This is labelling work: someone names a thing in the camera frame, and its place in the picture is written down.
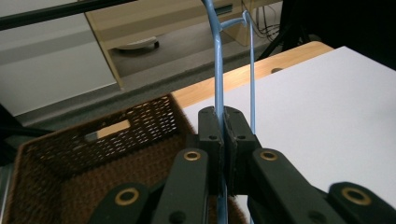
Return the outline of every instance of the black metal frame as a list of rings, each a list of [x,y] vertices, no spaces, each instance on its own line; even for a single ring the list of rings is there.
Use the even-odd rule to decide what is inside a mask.
[[[0,18],[0,31],[42,21],[55,20],[62,17],[68,17],[79,13],[101,9],[104,7],[114,7],[116,5],[134,1],[136,0],[84,0],[57,7],[47,7],[11,16],[5,16]]]

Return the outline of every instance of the basket handle hole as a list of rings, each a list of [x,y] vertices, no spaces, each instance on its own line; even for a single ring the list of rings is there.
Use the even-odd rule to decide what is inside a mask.
[[[117,133],[122,130],[129,129],[130,127],[131,127],[131,123],[129,122],[128,119],[126,119],[121,122],[110,125],[108,127],[105,127],[101,130],[98,130],[94,133],[88,133],[87,135],[85,135],[85,140],[87,140],[88,142],[92,142],[97,139],[101,139],[103,137],[111,135],[113,133]]]

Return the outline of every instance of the screw hole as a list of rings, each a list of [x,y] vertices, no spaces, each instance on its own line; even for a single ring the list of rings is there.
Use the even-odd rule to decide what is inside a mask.
[[[184,153],[184,159],[187,161],[198,161],[201,158],[201,154],[196,151],[189,151]]]
[[[181,211],[173,212],[169,216],[169,221],[171,223],[174,223],[174,224],[184,223],[184,221],[186,221],[186,214],[184,212],[181,212]]]
[[[139,191],[135,188],[123,189],[115,198],[115,203],[120,206],[129,205],[139,198]]]
[[[274,152],[264,151],[260,153],[260,157],[266,161],[276,161],[277,155]]]
[[[369,205],[372,202],[371,198],[360,189],[344,188],[342,194],[350,202],[358,205]]]
[[[309,218],[313,224],[326,224],[326,217],[317,211],[310,211],[308,213]]]

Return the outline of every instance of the black cable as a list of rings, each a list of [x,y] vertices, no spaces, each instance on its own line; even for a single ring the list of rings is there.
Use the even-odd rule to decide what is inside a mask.
[[[244,0],[241,0],[241,4],[243,9],[248,10],[248,7],[246,6]],[[274,41],[273,36],[277,35],[279,33],[279,24],[274,24],[274,25],[267,25],[267,21],[265,18],[265,10],[262,8],[263,10],[263,16],[264,16],[264,28],[260,28],[260,20],[258,20],[259,18],[259,14],[260,12],[258,11],[256,14],[256,21],[253,22],[253,30],[254,33],[259,37],[259,38],[266,38],[268,41],[272,42]]]

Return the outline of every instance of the cable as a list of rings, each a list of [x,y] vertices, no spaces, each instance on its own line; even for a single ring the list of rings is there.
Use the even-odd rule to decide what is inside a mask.
[[[248,10],[247,5],[245,4],[244,0],[241,0],[241,5],[243,9]],[[265,17],[265,7],[262,7],[262,14],[264,18],[264,27],[260,27],[260,11],[257,9],[256,11],[256,21],[253,21],[253,31],[261,39],[266,38],[268,41],[272,42],[274,41],[274,38],[276,35],[279,33],[279,24],[274,24],[274,25],[268,25],[267,24],[267,19]]]

